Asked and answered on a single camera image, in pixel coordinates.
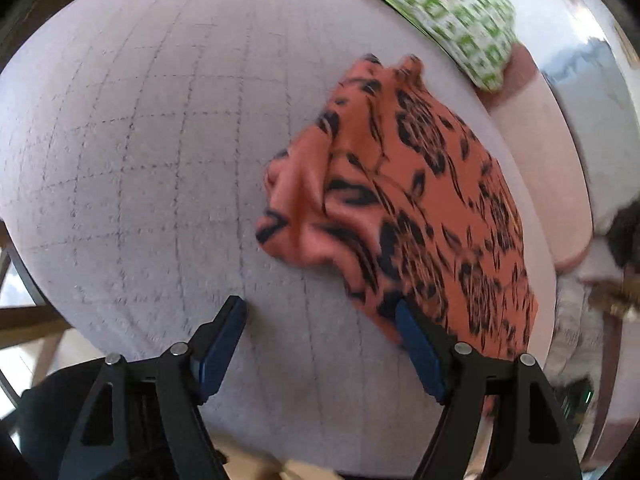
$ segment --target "floral fabric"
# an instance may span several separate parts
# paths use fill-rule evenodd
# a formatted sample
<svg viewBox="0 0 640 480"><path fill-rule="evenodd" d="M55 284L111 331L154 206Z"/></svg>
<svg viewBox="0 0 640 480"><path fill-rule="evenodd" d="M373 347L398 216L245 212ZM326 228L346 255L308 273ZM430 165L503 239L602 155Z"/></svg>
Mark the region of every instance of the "floral fabric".
<svg viewBox="0 0 640 480"><path fill-rule="evenodd" d="M354 64L270 163L257 239L290 264L337 266L393 341L404 297L483 354L512 358L538 309L520 217L498 162L421 73L414 56Z"/></svg>

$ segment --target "green checkered cloth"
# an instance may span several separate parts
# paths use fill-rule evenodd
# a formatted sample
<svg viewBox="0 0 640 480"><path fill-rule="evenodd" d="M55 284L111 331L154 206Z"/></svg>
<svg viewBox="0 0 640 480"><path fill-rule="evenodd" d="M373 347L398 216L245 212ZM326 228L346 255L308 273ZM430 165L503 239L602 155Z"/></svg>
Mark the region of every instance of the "green checkered cloth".
<svg viewBox="0 0 640 480"><path fill-rule="evenodd" d="M478 88L502 87L516 41L509 0L385 0L433 38Z"/></svg>

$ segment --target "orange cloth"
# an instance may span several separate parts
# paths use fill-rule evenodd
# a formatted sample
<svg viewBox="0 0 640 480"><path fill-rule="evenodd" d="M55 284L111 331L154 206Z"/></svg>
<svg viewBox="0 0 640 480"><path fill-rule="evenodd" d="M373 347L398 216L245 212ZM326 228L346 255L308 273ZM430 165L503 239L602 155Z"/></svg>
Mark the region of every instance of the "orange cloth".
<svg viewBox="0 0 640 480"><path fill-rule="evenodd" d="M392 341L405 297L483 354L513 358L538 309L520 217L498 162L421 73L414 56L357 61L270 163L256 236L287 263L337 266Z"/></svg>

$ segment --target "silver screw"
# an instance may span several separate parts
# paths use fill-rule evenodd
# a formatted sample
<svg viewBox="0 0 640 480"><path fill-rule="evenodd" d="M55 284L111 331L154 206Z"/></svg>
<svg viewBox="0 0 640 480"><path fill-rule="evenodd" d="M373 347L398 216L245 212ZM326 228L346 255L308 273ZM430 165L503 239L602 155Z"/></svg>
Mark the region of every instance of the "silver screw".
<svg viewBox="0 0 640 480"><path fill-rule="evenodd" d="M179 343L172 344L171 348L169 348L169 352L171 352L172 355L183 355L187 353L188 349L189 346L187 343L180 341Z"/></svg>
<svg viewBox="0 0 640 480"><path fill-rule="evenodd" d="M536 358L531 354L522 354L520 356L520 362L525 366L533 366L536 364Z"/></svg>
<svg viewBox="0 0 640 480"><path fill-rule="evenodd" d="M472 351L471 345L463 342L456 343L453 349L460 355L469 355L471 354L471 351Z"/></svg>
<svg viewBox="0 0 640 480"><path fill-rule="evenodd" d="M119 362L121 357L122 356L120 354L116 353L107 354L107 357L104 358L104 362L111 366Z"/></svg>

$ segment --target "grid pattern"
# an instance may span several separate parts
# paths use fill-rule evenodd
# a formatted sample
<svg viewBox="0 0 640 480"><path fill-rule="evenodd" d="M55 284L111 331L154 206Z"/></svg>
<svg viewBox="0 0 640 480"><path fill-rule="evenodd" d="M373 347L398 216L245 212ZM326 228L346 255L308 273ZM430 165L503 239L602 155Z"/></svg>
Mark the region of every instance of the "grid pattern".
<svg viewBox="0 0 640 480"><path fill-rule="evenodd" d="M76 0L0 75L0 215L104 352L157 354L243 295L250 323L206 423L400 477L439 407L338 276L285 267L254 237L266 163L366 52L418 55L437 97L498 137L450 60L379 0Z"/></svg>

